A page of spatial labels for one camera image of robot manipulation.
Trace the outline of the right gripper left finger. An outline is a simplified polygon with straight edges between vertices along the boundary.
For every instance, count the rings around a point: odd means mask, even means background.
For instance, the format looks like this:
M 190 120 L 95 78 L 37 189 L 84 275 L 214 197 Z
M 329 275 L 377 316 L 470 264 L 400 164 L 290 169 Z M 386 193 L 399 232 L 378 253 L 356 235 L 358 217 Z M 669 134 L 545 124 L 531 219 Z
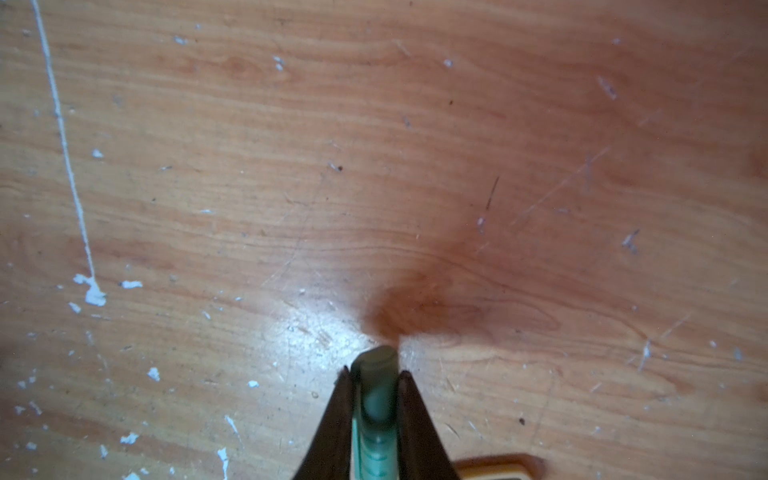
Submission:
M 353 407 L 354 383 L 343 367 L 295 480 L 350 479 Z

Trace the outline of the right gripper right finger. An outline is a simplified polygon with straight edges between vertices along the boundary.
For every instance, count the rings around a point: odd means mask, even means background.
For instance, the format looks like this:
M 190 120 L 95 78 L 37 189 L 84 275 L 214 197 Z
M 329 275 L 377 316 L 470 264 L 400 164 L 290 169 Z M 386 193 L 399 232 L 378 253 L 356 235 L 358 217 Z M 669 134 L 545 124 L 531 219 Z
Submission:
M 402 371 L 398 377 L 397 430 L 400 479 L 460 479 L 409 371 Z

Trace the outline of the dark green pen cap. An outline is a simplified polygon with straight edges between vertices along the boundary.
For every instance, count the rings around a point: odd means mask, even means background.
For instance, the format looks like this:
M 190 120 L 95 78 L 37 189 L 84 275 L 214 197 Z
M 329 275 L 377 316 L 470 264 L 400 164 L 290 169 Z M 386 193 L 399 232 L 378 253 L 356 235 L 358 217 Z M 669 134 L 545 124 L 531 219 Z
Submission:
M 357 356 L 351 367 L 354 386 L 352 461 L 356 479 L 396 479 L 396 394 L 399 357 L 391 346 Z

